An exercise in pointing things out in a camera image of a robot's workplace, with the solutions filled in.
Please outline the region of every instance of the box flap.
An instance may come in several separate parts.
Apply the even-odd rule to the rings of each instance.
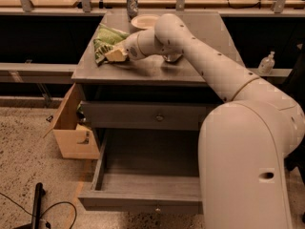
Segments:
[[[44,133],[43,137],[46,137],[46,135],[54,129],[55,125],[58,122],[59,117],[61,116],[61,114],[63,113],[63,110],[65,108],[65,106],[67,105],[67,102],[71,96],[72,93],[75,93],[77,91],[77,87],[76,84],[74,83],[71,88],[67,91],[67,93],[65,94],[64,99],[62,100],[60,106],[58,107],[56,113],[54,114],[53,120],[51,121],[50,126],[48,127],[48,129],[46,130],[46,132]]]

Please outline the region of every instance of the drawer handle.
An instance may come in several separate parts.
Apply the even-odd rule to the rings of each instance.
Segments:
[[[90,137],[90,132],[86,131],[86,138],[83,141],[77,142],[77,144],[89,144],[89,137]]]
[[[155,117],[155,119],[156,119],[156,121],[161,122],[161,121],[163,121],[164,116],[163,116],[162,114],[158,114],[158,115]]]

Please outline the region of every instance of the speckled floor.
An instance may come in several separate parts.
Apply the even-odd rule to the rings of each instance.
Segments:
[[[84,183],[90,183],[95,162],[63,159],[52,133],[43,138],[56,111],[57,101],[44,108],[42,99],[0,99],[0,192],[31,212],[34,188],[42,182],[47,194],[43,210],[59,201],[69,201],[77,208],[77,229],[199,229],[205,228],[202,215],[132,214],[86,211],[77,196]],[[305,188],[297,170],[288,177],[294,229],[305,228],[301,215],[305,211]],[[73,209],[62,204],[44,218],[51,228],[69,228]],[[31,216],[0,196],[0,228],[27,224]]]

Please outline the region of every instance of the white device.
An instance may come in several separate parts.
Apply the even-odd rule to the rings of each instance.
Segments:
[[[129,36],[131,60],[182,54],[223,99],[204,120],[198,162],[207,229],[293,229],[284,157],[304,136],[288,95],[198,40],[174,14]]]

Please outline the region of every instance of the cardboard box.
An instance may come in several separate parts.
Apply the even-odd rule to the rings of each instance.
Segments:
[[[98,159],[99,149],[92,130],[76,128],[79,121],[76,110],[80,101],[80,92],[74,84],[66,93],[45,135],[53,130],[64,158]]]

